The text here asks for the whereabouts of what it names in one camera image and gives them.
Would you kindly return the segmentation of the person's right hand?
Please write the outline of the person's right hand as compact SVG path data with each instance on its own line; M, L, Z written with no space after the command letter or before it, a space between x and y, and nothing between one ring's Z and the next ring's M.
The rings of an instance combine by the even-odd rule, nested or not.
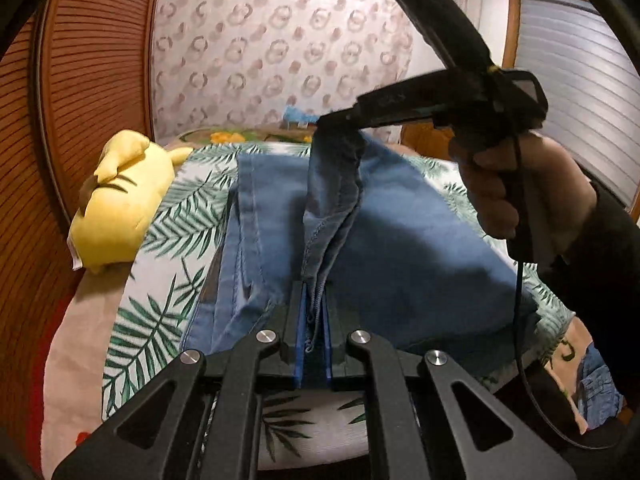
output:
M523 133L482 152L453 138L449 155L478 223L489 236L510 240L514 260L550 266L597 206L596 190L577 162L546 136Z

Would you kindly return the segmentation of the person's right forearm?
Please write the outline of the person's right forearm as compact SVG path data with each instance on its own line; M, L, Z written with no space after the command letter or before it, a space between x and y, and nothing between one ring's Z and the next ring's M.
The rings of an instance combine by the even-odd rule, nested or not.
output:
M639 228L602 186L578 176L552 184L550 223L561 235L559 255L538 272L562 303L577 313L611 372L614 385L636 412L629 439L612 464L613 450L593 453L563 441L536 413L535 431L572 464L581 479L639 479ZM574 426L567 400L553 380L542 380L542 398L552 422Z

